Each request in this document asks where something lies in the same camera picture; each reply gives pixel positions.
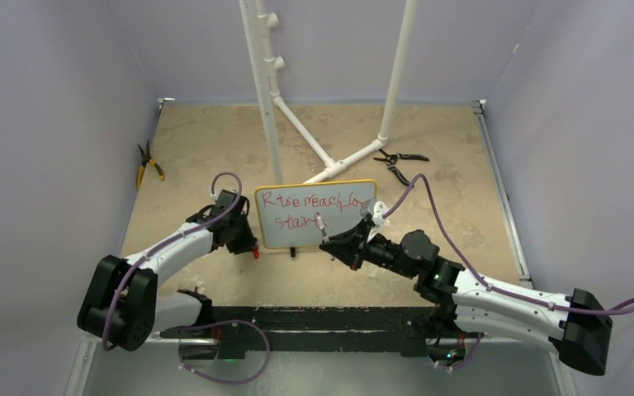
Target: gray wall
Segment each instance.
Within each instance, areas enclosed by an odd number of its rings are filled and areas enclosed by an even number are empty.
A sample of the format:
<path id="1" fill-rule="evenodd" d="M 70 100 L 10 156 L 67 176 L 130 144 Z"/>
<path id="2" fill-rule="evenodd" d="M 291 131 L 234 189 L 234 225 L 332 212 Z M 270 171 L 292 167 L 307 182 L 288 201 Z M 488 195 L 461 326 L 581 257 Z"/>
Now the gray wall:
<path id="1" fill-rule="evenodd" d="M 0 394 L 64 392 L 155 113 L 104 1 L 0 0 Z"/>
<path id="2" fill-rule="evenodd" d="M 111 0 L 157 95 L 255 101 L 237 0 Z M 400 97 L 487 97 L 540 0 L 422 1 Z M 405 1 L 267 0 L 291 101 L 384 100 Z"/>
<path id="3" fill-rule="evenodd" d="M 634 295 L 634 2 L 546 0 L 485 113 L 534 283 Z M 605 378 L 634 394 L 634 314 L 614 317 Z"/>

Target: yellow whiteboard frame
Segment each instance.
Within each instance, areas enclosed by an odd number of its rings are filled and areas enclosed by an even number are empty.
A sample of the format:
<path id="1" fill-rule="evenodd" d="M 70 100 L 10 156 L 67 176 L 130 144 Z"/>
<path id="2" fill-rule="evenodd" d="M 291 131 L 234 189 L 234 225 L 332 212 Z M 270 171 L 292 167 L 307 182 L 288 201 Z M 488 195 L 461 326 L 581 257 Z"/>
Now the yellow whiteboard frame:
<path id="1" fill-rule="evenodd" d="M 258 227 L 261 231 L 261 244 L 268 250 L 278 250 L 278 249 L 288 249 L 288 248 L 307 248 L 313 247 L 317 245 L 300 245 L 300 246 L 285 246 L 285 247 L 269 247 L 266 246 L 266 236 L 263 234 L 263 222 L 261 221 L 261 211 L 258 206 L 258 193 L 262 190 L 276 190 L 279 188 L 288 188 L 288 187 L 311 187 L 311 186 L 333 186 L 335 184 L 358 184 L 358 183 L 373 183 L 373 186 L 376 188 L 376 198 L 378 197 L 378 183 L 373 179 L 358 179 L 358 180 L 346 180 L 346 181 L 322 181 L 320 183 L 310 183 L 310 184 L 281 184 L 280 186 L 262 186 L 257 188 L 253 192 L 253 202 L 256 205 L 256 212 L 258 215 Z"/>

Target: yellow-handled pliers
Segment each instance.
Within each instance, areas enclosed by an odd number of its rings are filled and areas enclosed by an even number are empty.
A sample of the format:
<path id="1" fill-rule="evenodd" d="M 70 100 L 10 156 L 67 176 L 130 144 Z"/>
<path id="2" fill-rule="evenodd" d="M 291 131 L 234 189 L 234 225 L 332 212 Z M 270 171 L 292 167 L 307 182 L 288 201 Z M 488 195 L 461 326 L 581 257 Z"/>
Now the yellow-handled pliers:
<path id="1" fill-rule="evenodd" d="M 160 167 L 159 164 L 152 159 L 152 153 L 151 153 L 151 150 L 149 149 L 149 139 L 147 139 L 146 152 L 142 149 L 142 146 L 140 146 L 139 144 L 137 144 L 137 147 L 140 148 L 140 154 L 142 154 L 142 165 L 140 165 L 140 169 L 139 171 L 137 171 L 137 190 L 139 190 L 140 186 L 142 185 L 142 176 L 144 176 L 144 169 L 147 168 L 147 163 L 151 163 L 154 167 L 157 168 L 159 179 L 164 180 L 165 177 L 163 175 L 162 167 Z"/>

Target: black handle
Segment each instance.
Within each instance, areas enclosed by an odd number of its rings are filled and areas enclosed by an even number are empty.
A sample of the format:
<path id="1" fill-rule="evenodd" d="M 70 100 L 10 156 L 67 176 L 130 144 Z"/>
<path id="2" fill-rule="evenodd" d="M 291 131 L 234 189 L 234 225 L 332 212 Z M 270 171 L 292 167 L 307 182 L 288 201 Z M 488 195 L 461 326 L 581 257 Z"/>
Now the black handle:
<path id="1" fill-rule="evenodd" d="M 400 159 L 415 159 L 417 161 L 428 161 L 426 156 L 422 154 L 397 154 L 397 157 Z"/>
<path id="2" fill-rule="evenodd" d="M 403 175 L 397 167 L 390 165 L 387 168 L 388 170 L 390 170 L 390 172 L 395 174 L 395 177 L 397 177 L 397 180 L 399 180 L 400 183 L 404 184 L 405 186 L 409 186 L 409 180 L 407 180 L 407 177 L 405 177 L 405 175 Z"/>

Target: pliers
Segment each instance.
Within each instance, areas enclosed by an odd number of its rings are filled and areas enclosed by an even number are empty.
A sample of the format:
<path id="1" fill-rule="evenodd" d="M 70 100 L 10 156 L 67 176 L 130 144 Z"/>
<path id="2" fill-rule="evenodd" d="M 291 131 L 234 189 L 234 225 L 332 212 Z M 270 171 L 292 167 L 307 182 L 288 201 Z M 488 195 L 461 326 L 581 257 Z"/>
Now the pliers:
<path id="1" fill-rule="evenodd" d="M 395 176 L 397 177 L 397 180 L 399 180 L 400 183 L 404 184 L 405 186 L 409 186 L 409 180 L 407 180 L 407 177 L 405 177 L 405 175 L 403 175 L 402 172 L 400 172 L 400 170 L 395 166 L 397 161 L 399 159 L 413 159 L 416 161 L 428 161 L 428 158 L 426 158 L 425 156 L 421 154 L 401 154 L 401 153 L 388 154 L 385 152 L 385 150 L 378 150 L 378 151 L 380 151 L 383 155 L 385 155 L 385 157 L 373 158 L 373 159 L 375 159 L 376 161 L 380 161 L 382 163 L 387 163 L 387 169 L 390 172 L 393 172 Z"/>
<path id="2" fill-rule="evenodd" d="M 163 175 L 162 167 L 152 159 L 152 153 L 149 149 L 149 139 L 147 139 L 147 151 L 145 152 L 142 149 L 142 146 L 137 144 L 137 147 L 140 148 L 140 154 L 142 154 L 142 165 L 140 165 L 139 171 L 137 171 L 137 190 L 140 189 L 142 185 L 142 176 L 144 176 L 144 169 L 147 168 L 147 163 L 151 163 L 154 167 L 157 168 L 157 173 L 159 174 L 159 179 L 164 180 L 166 177 Z"/>

